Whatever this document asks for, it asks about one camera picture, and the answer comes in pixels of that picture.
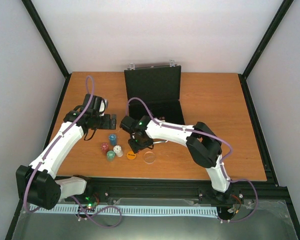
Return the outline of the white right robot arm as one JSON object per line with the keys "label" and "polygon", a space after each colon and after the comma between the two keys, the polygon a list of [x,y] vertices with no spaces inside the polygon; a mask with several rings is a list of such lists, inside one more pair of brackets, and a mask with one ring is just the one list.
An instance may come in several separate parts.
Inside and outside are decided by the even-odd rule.
{"label": "white right robot arm", "polygon": [[120,128],[130,135],[128,144],[134,153],[154,146],[154,140],[173,142],[188,149],[193,161],[206,169],[214,191],[225,193],[229,188],[221,170],[222,143],[203,122],[195,125],[169,123],[149,116],[135,120],[125,116]]}

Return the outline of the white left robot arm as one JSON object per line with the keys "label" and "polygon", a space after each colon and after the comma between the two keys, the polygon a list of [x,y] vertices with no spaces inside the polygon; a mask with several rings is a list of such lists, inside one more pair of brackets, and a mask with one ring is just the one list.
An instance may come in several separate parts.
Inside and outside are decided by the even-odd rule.
{"label": "white left robot arm", "polygon": [[30,209],[29,204],[51,210],[60,200],[75,195],[85,202],[91,200],[94,188],[88,185],[87,177],[74,175],[57,180],[56,176],[71,149],[89,130],[115,130],[116,125],[116,114],[68,112],[43,152],[28,166],[20,165],[16,170],[18,195],[25,210]]}

